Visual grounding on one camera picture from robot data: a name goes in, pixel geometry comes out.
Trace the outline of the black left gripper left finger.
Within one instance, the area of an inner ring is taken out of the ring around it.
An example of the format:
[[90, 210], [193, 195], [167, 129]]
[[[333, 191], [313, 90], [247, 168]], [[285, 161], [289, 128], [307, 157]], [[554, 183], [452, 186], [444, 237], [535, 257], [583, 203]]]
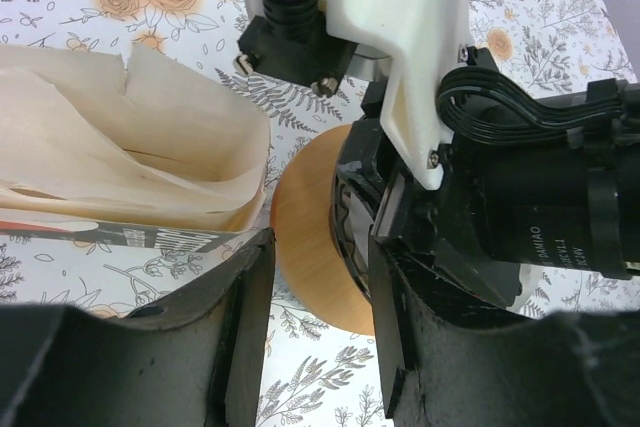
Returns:
[[251, 426], [275, 271], [258, 231], [226, 261], [124, 318], [1, 309], [5, 426]]

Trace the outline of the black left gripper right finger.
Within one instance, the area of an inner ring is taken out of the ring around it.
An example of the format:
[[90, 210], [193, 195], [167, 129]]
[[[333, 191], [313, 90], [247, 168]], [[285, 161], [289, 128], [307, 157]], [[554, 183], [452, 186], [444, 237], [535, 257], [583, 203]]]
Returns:
[[384, 411], [395, 425], [638, 424], [637, 312], [531, 319], [377, 241], [369, 269]]

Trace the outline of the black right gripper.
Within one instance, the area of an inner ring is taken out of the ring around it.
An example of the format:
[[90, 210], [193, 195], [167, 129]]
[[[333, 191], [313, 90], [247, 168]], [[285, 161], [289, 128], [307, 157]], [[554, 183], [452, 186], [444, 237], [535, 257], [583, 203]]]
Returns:
[[529, 266], [639, 274], [639, 87], [592, 81], [535, 99], [485, 48], [465, 46], [436, 94], [452, 138], [428, 155], [428, 190], [384, 133], [386, 86], [366, 92], [334, 170], [331, 234], [363, 294], [378, 238], [422, 269], [502, 308]]

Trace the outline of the round wooden dripper stand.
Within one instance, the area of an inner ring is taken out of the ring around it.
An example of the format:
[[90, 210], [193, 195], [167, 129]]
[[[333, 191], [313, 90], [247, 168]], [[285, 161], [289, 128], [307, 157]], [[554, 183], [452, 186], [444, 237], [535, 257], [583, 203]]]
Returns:
[[329, 129], [304, 146], [275, 188], [270, 226], [284, 281], [311, 314], [347, 332], [372, 336], [373, 314], [330, 231], [334, 168], [351, 127]]

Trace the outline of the orange coffee filter box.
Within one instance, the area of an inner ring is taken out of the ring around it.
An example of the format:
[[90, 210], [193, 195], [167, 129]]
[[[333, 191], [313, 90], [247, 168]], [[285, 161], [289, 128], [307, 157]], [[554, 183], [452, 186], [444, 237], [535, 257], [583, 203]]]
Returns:
[[265, 199], [266, 114], [148, 47], [3, 45], [6, 235], [210, 252]]

